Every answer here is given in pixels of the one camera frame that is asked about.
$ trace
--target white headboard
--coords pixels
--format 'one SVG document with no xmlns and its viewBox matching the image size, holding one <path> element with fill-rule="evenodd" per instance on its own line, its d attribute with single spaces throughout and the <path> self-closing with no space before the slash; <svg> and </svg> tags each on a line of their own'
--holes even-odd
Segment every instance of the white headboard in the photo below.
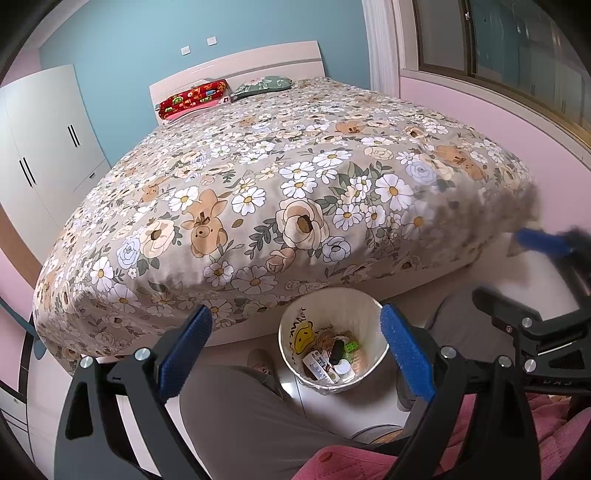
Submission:
<svg viewBox="0 0 591 480">
<path fill-rule="evenodd" d="M 270 45 L 226 55 L 175 73 L 150 85 L 152 104 L 188 90 L 203 78 L 226 79 L 232 89 L 247 80 L 282 75 L 292 80 L 324 76 L 324 66 L 316 40 Z M 156 113 L 158 124 L 162 120 Z"/>
</svg>

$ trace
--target trash bin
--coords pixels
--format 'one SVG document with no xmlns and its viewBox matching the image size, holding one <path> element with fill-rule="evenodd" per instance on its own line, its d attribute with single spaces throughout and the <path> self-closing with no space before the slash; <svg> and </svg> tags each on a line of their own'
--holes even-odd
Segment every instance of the trash bin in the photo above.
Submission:
<svg viewBox="0 0 591 480">
<path fill-rule="evenodd" d="M 379 314 L 382 306 L 371 296 L 352 288 L 324 288 L 308 293 L 285 310 L 279 325 L 279 347 L 283 360 L 297 380 L 322 395 L 353 388 L 367 377 L 388 352 L 382 336 Z M 335 332 L 349 330 L 362 349 L 365 364 L 361 371 L 344 384 L 321 385 L 304 373 L 302 359 L 309 350 L 311 337 L 319 329 L 332 326 Z"/>
</svg>

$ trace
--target gray pants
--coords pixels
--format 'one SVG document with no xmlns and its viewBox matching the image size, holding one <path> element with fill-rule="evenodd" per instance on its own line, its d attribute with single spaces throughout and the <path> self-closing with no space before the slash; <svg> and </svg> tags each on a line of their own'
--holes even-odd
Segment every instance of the gray pants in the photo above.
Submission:
<svg viewBox="0 0 591 480">
<path fill-rule="evenodd" d="M 511 338 L 477 311 L 471 287 L 449 297 L 427 328 L 439 345 L 467 358 L 511 355 Z M 196 367 L 180 395 L 187 433 L 213 480 L 288 480 L 321 448 L 369 448 L 330 433 L 291 410 L 268 375 L 245 367 Z M 414 431 L 425 410 L 420 399 L 400 438 Z"/>
</svg>

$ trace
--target wardrobe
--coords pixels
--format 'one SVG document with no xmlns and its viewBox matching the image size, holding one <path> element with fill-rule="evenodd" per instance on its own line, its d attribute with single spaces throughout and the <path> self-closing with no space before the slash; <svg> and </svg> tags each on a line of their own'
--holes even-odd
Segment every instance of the wardrobe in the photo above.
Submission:
<svg viewBox="0 0 591 480">
<path fill-rule="evenodd" d="M 39 262 L 109 169 L 72 65 L 0 89 L 0 203 Z"/>
</svg>

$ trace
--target green floral pillow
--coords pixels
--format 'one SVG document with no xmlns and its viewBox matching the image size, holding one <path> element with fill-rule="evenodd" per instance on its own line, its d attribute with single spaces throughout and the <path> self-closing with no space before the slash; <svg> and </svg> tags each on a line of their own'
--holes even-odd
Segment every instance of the green floral pillow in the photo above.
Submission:
<svg viewBox="0 0 591 480">
<path fill-rule="evenodd" d="M 232 95 L 235 99 L 246 98 L 259 93 L 280 92 L 289 90 L 292 81 L 287 77 L 271 75 L 268 77 L 252 79 L 240 85 Z"/>
</svg>

